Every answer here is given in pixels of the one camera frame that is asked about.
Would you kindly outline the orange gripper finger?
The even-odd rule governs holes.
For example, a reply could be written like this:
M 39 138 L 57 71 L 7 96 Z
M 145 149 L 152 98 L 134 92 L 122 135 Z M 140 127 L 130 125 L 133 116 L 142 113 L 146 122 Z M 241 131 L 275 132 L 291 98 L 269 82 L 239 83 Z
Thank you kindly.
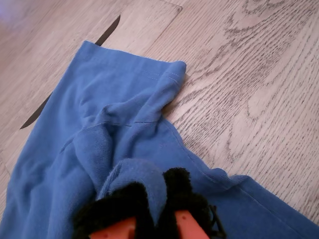
M 167 201 L 159 218 L 159 238 L 179 237 L 175 212 L 189 211 L 210 239 L 224 239 L 226 232 L 216 213 L 216 206 L 202 195 L 193 192 L 190 173 L 184 168 L 171 168 L 164 174 Z
M 82 207 L 73 218 L 73 238 L 87 239 L 92 233 L 131 217 L 136 218 L 134 238 L 150 239 L 154 236 L 148 196 L 141 183 L 130 183 Z

